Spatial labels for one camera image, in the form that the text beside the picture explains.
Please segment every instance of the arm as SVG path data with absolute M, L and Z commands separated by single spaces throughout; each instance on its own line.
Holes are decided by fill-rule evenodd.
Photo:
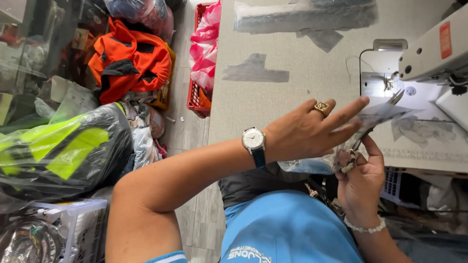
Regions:
M 385 172 L 383 155 L 375 142 L 366 136 L 362 143 L 369 154 L 369 160 L 360 154 L 356 160 L 357 167 L 347 174 L 338 173 L 336 177 L 339 180 L 338 199 L 349 222 L 353 226 L 369 229 L 380 225 L 377 207 L 385 181 Z M 353 233 L 367 262 L 411 262 L 398 249 L 386 227 L 372 234 L 358 231 Z
M 336 131 L 368 103 L 356 99 L 323 120 L 308 100 L 264 129 L 267 162 L 322 156 L 360 127 L 353 122 Z M 328 100 L 331 109 L 335 101 Z M 115 186 L 106 239 L 107 263 L 143 263 L 182 249 L 174 209 L 213 182 L 255 168 L 241 139 L 187 151 L 125 175 Z

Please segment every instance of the white watch face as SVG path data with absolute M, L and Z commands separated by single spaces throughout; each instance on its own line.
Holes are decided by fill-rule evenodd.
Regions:
M 245 132 L 242 137 L 242 141 L 247 148 L 259 148 L 263 141 L 265 140 L 265 135 L 257 129 L 250 129 Z

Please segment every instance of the hand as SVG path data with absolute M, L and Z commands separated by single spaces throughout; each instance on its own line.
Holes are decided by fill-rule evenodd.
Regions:
M 350 223 L 357 227 L 374 228 L 380 224 L 377 206 L 380 191 L 385 182 L 384 160 L 374 140 L 366 136 L 362 140 L 369 154 L 356 159 L 355 168 L 347 174 L 337 173 L 338 200 Z
M 332 99 L 325 103 L 330 106 L 330 111 L 336 105 Z M 314 110 L 316 104 L 315 99 L 307 100 L 263 130 L 267 162 L 300 160 L 333 153 L 332 148 L 346 142 L 359 130 L 361 121 L 345 124 L 369 104 L 369 98 L 360 97 L 326 119 L 322 112 Z

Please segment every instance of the white beaded bracelet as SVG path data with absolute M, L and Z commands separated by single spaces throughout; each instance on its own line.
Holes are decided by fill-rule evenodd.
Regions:
M 369 229 L 363 229 L 362 227 L 357 227 L 357 226 L 353 226 L 351 225 L 351 223 L 348 221 L 348 218 L 346 216 L 344 216 L 344 223 L 349 227 L 351 228 L 352 230 L 354 231 L 358 231 L 359 233 L 364 233 L 364 232 L 368 232 L 368 233 L 374 233 L 374 232 L 379 232 L 381 231 L 384 227 L 386 227 L 387 225 L 385 225 L 385 220 L 383 218 L 381 218 L 380 216 L 379 217 L 379 220 L 380 220 L 380 225 L 376 228 L 369 228 Z

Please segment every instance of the red label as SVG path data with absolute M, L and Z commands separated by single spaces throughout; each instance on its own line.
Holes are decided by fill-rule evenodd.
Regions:
M 450 21 L 440 27 L 440 54 L 442 59 L 452 54 L 452 37 L 450 36 Z

